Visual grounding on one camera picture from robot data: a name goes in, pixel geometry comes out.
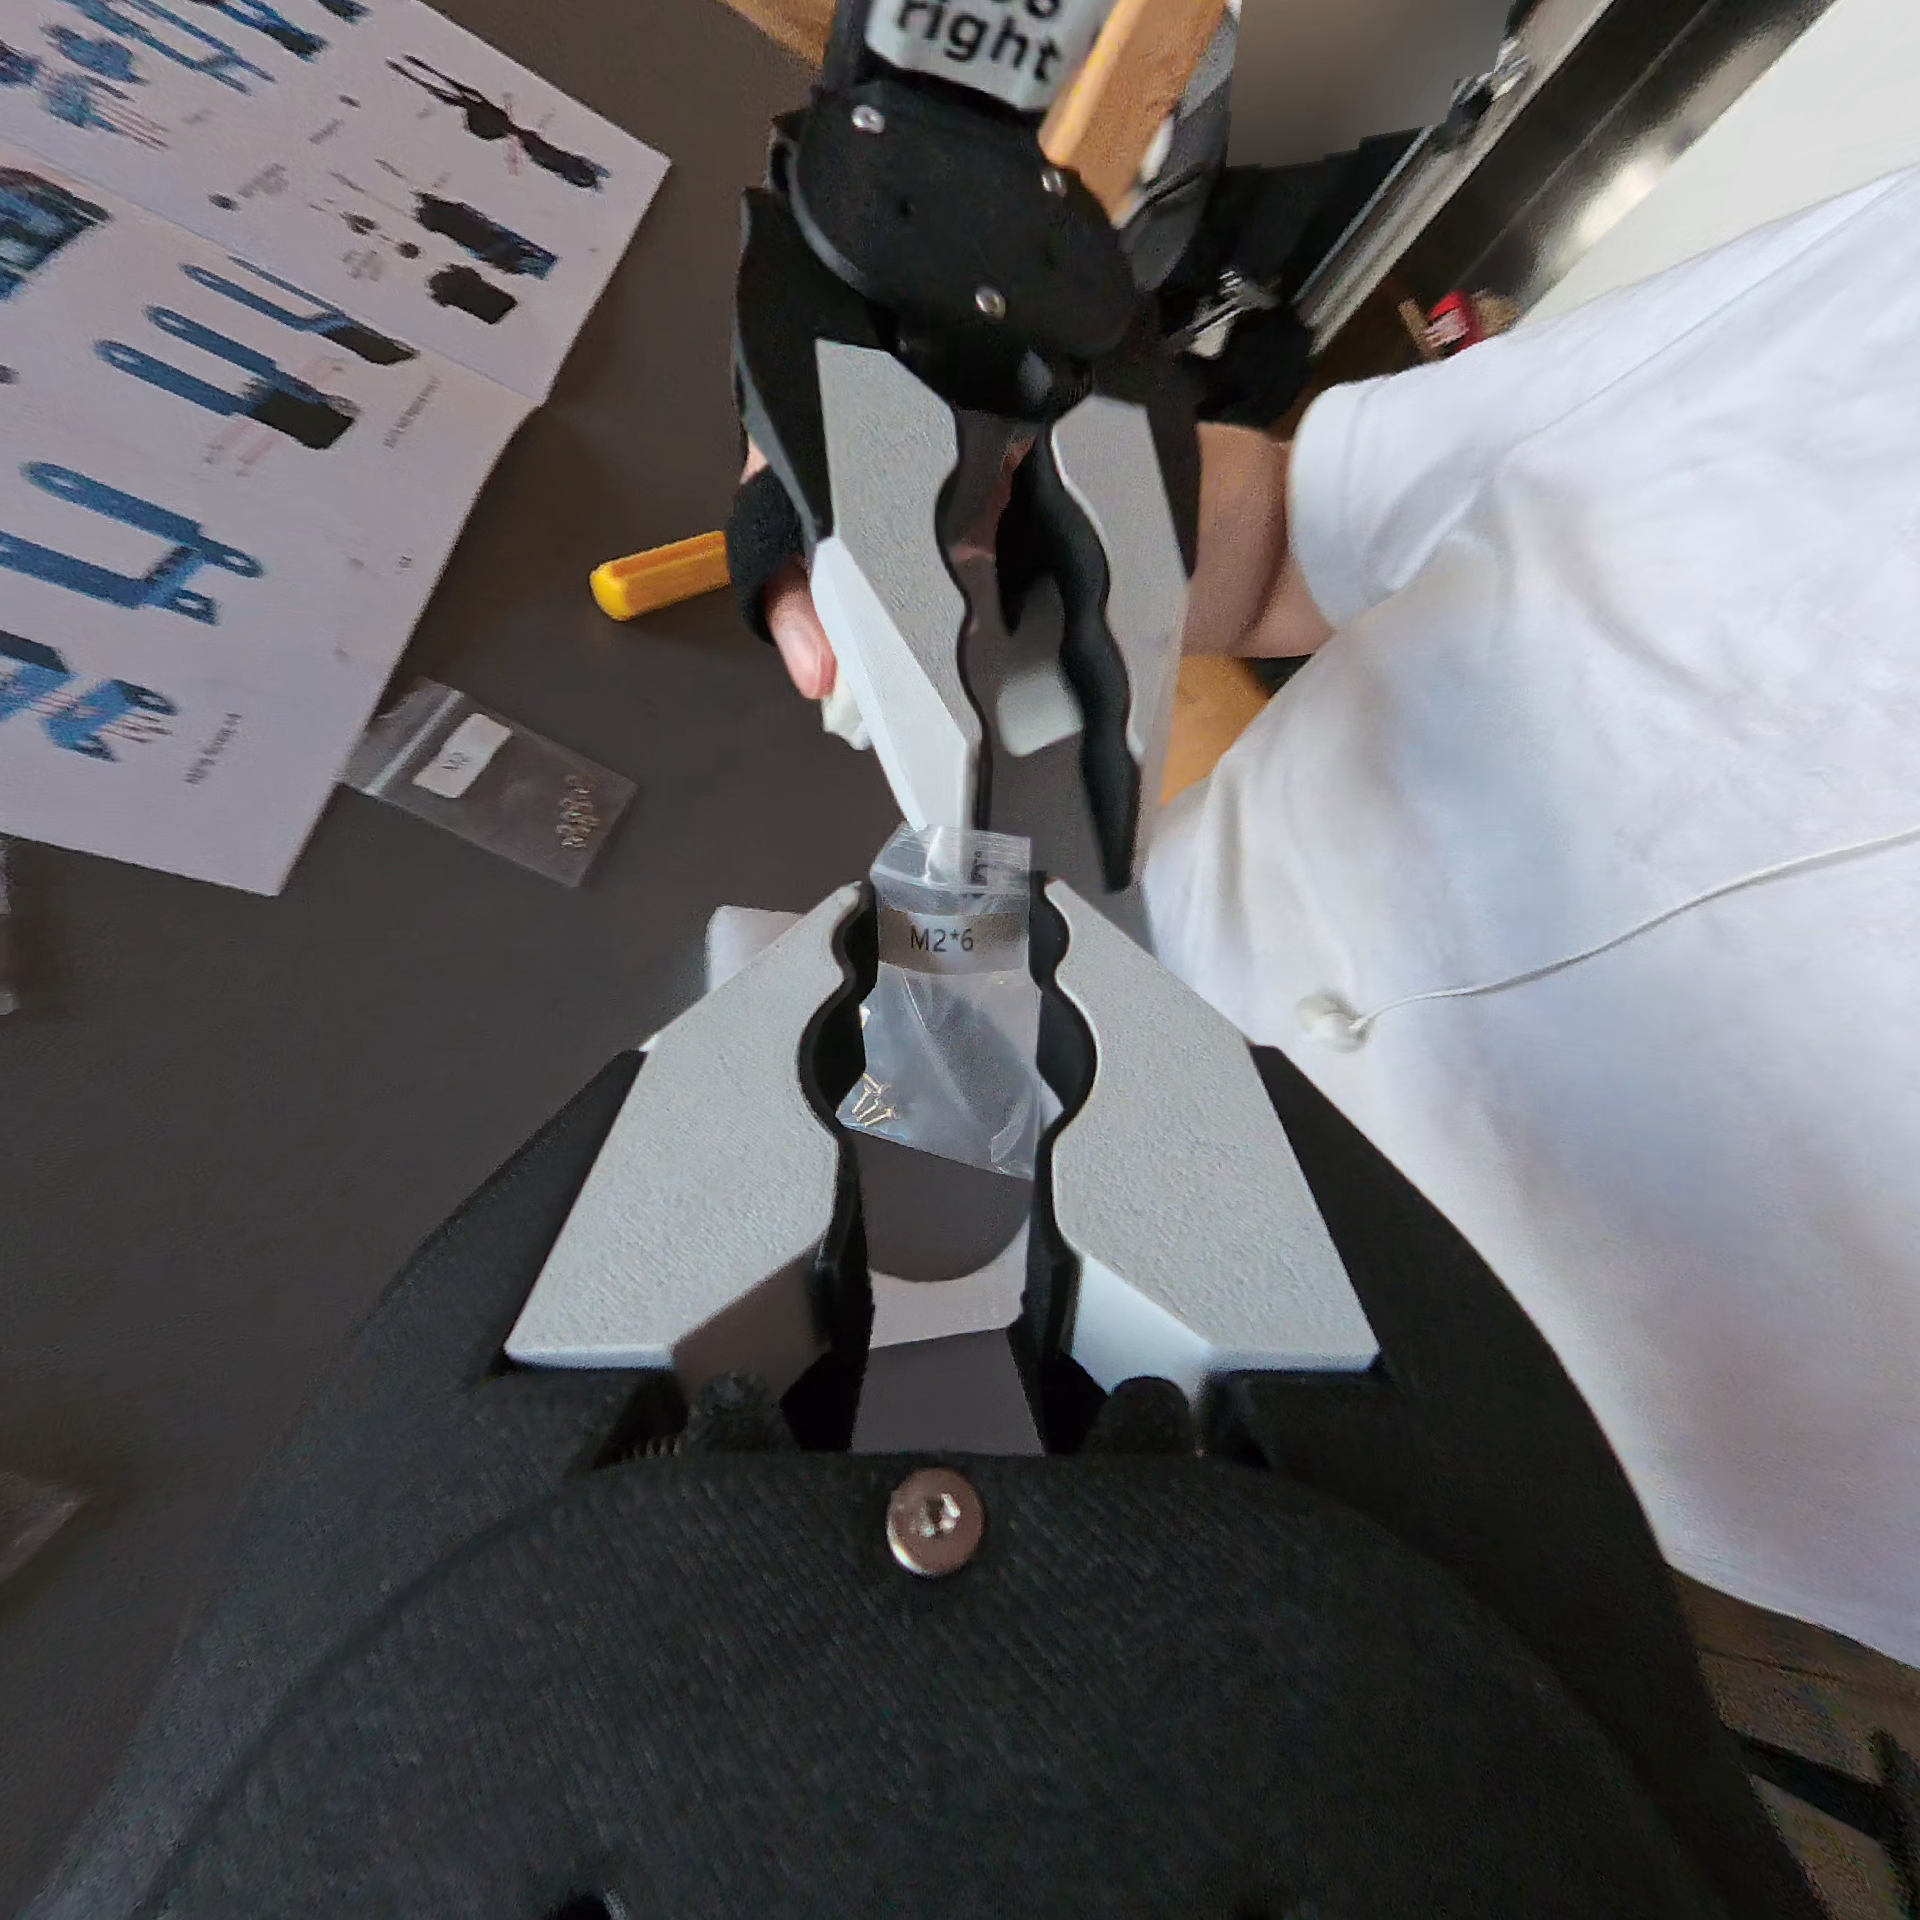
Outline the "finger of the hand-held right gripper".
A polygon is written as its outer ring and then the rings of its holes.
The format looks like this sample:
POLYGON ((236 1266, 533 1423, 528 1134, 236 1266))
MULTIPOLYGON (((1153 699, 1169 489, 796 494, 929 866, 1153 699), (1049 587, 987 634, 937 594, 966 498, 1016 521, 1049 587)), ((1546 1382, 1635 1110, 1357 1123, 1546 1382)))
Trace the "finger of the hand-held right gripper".
POLYGON ((940 531, 955 408, 880 347, 817 347, 831 531, 811 587, 837 676, 916 829, 977 826, 985 723, 961 669, 968 599, 940 531))
POLYGON ((1198 444, 1170 393, 1088 393, 1020 464, 1019 526, 1060 605, 1103 887, 1141 880, 1197 564, 1198 444))

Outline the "person's right hand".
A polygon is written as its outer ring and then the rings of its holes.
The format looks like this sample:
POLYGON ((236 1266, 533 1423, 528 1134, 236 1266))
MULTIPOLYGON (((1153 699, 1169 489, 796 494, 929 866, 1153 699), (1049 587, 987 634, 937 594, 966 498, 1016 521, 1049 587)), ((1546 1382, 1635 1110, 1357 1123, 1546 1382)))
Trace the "person's right hand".
POLYGON ((815 704, 829 699, 839 681, 839 660, 801 559, 783 564, 769 580, 760 594, 760 612, 799 693, 815 704))

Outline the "dark grey desk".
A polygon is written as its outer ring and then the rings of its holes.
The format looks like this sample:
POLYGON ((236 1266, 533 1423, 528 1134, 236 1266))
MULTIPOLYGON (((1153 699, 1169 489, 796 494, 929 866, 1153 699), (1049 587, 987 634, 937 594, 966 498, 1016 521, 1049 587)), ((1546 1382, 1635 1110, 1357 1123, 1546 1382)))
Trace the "dark grey desk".
POLYGON ((275 900, 42 853, 51 1016, 5 1021, 5 1460, 88 1498, 5 1585, 26 1641, 173 1644, 249 1477, 452 1205, 700 977, 721 902, 808 905, 898 809, 723 597, 651 627, 595 564, 716 527, 738 198, 804 68, 724 4, 455 4, 671 159, 492 467, 411 668, 630 775, 589 882, 338 796, 275 900))

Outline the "black metal case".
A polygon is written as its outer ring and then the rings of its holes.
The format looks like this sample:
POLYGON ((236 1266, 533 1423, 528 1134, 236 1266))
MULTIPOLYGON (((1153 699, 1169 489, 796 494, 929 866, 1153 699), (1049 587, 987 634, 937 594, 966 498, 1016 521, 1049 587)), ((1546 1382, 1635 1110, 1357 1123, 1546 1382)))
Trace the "black metal case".
POLYGON ((1828 11, 1826 2, 1514 4, 1495 65, 1421 131, 1314 262, 1316 358, 1412 344, 1448 294, 1527 312, 1828 11))

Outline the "clear bag with few screws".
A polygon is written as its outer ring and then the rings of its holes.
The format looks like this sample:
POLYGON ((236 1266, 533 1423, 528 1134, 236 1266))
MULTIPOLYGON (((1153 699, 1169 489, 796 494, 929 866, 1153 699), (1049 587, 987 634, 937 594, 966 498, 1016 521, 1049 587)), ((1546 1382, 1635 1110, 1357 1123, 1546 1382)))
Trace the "clear bag with few screws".
POLYGON ((1031 842, 903 826, 876 853, 876 981, 856 1134, 1029 1180, 1045 1125, 1042 994, 1031 966, 1031 842))

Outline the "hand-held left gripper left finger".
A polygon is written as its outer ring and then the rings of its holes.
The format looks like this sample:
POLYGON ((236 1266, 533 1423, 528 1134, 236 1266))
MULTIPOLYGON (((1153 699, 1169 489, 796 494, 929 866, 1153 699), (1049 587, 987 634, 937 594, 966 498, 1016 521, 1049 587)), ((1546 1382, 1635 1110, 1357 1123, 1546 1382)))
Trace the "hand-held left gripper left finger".
POLYGON ((861 880, 645 1045, 504 1356, 664 1374, 685 1404, 754 1375, 802 1447, 853 1447, 874 1299, 839 1107, 876 972, 861 880))

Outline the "person's right forearm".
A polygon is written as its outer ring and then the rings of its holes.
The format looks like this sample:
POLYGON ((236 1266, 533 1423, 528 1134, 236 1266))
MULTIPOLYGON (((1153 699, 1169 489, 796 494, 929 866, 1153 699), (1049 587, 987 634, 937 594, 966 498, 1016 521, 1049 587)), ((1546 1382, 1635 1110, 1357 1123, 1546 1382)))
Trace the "person's right forearm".
POLYGON ((1198 451, 1202 491, 1183 650, 1188 658, 1306 660, 1333 636, 1333 624, 1294 551, 1294 444, 1205 421, 1198 451))

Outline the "robot assembly instruction sheet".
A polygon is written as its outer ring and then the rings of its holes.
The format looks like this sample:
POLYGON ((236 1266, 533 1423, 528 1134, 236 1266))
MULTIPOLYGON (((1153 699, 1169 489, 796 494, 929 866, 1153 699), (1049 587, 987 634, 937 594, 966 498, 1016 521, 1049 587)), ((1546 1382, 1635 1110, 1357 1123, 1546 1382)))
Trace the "robot assembly instruction sheet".
POLYGON ((669 158, 427 4, 3 41, 5 838, 273 896, 669 158))

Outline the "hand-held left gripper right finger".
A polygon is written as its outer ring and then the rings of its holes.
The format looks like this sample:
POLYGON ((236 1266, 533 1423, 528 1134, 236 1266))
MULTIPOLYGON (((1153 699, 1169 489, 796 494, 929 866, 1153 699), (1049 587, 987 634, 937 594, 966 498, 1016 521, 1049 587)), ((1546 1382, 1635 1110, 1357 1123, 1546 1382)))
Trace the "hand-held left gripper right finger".
POLYGON ((1358 1377, 1381 1357, 1246 1036, 1062 877, 1031 887, 1036 1145, 1013 1344, 1042 1450, 1164 1379, 1202 1416, 1242 1375, 1358 1377))

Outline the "clear bag of tiny nuts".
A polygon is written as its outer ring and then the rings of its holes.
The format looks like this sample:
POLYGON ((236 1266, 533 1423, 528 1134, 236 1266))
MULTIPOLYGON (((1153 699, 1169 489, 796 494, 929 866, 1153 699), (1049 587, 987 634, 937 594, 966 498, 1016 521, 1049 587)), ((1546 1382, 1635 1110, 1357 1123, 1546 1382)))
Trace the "clear bag of tiny nuts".
POLYGON ((433 680, 369 721, 343 786, 567 887, 636 797, 634 779, 433 680))

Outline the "wooden rail frame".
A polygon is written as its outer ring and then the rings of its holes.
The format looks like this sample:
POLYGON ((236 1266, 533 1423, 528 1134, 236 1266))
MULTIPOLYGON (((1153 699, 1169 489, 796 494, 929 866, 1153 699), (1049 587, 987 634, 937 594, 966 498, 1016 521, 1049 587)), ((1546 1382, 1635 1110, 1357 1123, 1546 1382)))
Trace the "wooden rail frame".
POLYGON ((1118 226, 1155 141, 1188 91, 1228 2, 1117 2, 1046 110, 1039 147, 1118 226))

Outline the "yellow handled screwdriver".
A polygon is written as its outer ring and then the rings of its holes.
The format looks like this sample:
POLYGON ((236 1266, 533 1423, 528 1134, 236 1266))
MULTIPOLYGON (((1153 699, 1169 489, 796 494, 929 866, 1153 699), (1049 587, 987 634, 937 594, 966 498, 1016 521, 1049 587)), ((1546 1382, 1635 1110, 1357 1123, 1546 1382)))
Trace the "yellow handled screwdriver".
POLYGON ((731 586, 729 540, 708 531, 598 564, 589 590, 610 620, 633 621, 731 586))

